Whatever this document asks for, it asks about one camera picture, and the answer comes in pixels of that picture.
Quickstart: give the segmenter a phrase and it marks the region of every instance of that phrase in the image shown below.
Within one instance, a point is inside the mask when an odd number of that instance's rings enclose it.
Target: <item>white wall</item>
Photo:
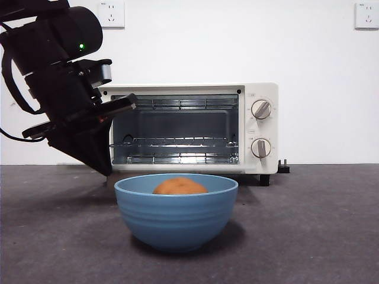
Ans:
[[[97,1],[70,3],[95,11]],[[276,82],[281,157],[379,163],[379,31],[354,30],[354,1],[126,0],[126,9],[126,29],[105,30],[90,56],[113,59],[114,83]],[[44,121],[21,112],[3,81],[1,91],[6,130]],[[46,142],[1,146],[2,164],[75,162]]]

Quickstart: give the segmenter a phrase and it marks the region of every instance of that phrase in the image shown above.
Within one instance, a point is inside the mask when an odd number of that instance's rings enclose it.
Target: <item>white knob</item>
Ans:
[[[264,120],[271,113],[271,105],[268,101],[260,99],[251,106],[251,113],[255,118]]]
[[[271,152],[270,142],[266,139],[257,139],[251,144],[251,152],[257,158],[267,157]]]

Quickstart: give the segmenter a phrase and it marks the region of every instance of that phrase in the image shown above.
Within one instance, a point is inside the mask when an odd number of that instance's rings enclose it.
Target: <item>blue bowl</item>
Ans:
[[[163,181],[177,177],[202,184],[208,193],[152,193]],[[222,231],[232,214],[238,183],[221,176],[169,173],[123,179],[114,187],[121,216],[136,238],[161,251],[186,252]]]

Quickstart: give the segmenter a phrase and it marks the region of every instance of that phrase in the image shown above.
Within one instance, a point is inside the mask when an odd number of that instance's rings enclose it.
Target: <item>power plug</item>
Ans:
[[[278,173],[290,173],[290,167],[287,166],[287,159],[284,159],[284,164],[282,164],[282,161],[279,160]]]
[[[101,1],[98,4],[98,19],[103,28],[125,27],[125,4],[121,0]]]

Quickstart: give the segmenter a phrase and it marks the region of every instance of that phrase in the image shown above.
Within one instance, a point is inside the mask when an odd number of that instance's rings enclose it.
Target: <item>oven foot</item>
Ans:
[[[261,175],[259,177],[260,186],[269,186],[270,185],[270,175]]]

